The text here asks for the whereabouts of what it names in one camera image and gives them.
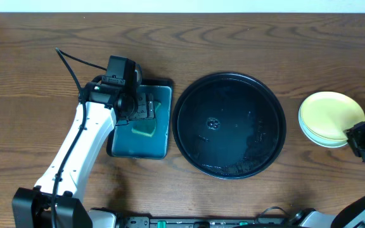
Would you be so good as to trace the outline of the green yellow sponge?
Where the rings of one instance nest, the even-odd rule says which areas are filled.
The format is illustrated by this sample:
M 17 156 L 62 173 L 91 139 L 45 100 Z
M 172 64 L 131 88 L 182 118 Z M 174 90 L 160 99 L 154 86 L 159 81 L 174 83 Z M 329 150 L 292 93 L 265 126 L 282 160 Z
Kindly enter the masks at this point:
M 154 102 L 155 109 L 155 117 L 158 112 L 159 107 L 161 107 L 161 103 L 158 101 Z M 138 134 L 145 137 L 153 137 L 157 128 L 157 120 L 156 118 L 147 119 L 147 120 L 138 120 L 132 126 L 132 133 Z

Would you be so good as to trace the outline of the yellow plate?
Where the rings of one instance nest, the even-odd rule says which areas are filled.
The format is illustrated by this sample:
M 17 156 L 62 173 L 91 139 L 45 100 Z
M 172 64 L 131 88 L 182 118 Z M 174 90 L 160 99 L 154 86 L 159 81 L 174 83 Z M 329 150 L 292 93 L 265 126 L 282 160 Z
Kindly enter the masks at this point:
M 300 117 L 312 133 L 330 141 L 346 140 L 345 131 L 365 121 L 364 111 L 356 101 L 331 91 L 307 97 L 301 104 Z

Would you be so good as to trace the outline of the mint plate with large scribble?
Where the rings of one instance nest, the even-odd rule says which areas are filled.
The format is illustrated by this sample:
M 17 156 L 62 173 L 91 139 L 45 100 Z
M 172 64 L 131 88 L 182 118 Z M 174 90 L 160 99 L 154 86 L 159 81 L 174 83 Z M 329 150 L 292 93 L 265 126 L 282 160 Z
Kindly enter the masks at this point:
M 304 124 L 304 121 L 301 117 L 301 109 L 298 111 L 298 122 L 300 125 L 300 128 L 302 132 L 305 134 L 305 136 L 310 139 L 313 143 L 325 147 L 325 148 L 341 148 L 343 146 L 347 145 L 346 141 L 332 141 L 329 139 L 324 139 L 322 137 L 319 137 L 315 135 L 312 131 L 310 131 L 307 126 Z

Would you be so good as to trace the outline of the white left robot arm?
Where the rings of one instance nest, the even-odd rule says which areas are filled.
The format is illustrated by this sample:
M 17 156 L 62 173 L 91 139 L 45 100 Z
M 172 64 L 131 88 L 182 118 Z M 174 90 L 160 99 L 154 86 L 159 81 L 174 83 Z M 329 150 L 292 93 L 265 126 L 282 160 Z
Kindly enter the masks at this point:
M 13 197 L 16 227 L 116 227 L 116 213 L 84 208 L 88 178 L 119 122 L 154 116 L 151 93 L 134 86 L 87 83 L 79 91 L 73 124 L 50 167 L 32 189 L 20 187 Z

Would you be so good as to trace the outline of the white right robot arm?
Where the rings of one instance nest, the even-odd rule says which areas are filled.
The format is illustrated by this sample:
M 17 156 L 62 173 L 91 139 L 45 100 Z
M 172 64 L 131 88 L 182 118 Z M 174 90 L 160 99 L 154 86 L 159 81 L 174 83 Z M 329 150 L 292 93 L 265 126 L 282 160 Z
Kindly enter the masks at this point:
M 354 125 L 345 133 L 353 153 L 365 163 L 365 122 Z M 299 227 L 365 228 L 365 196 L 344 208 L 338 215 L 304 210 L 294 216 L 289 224 Z

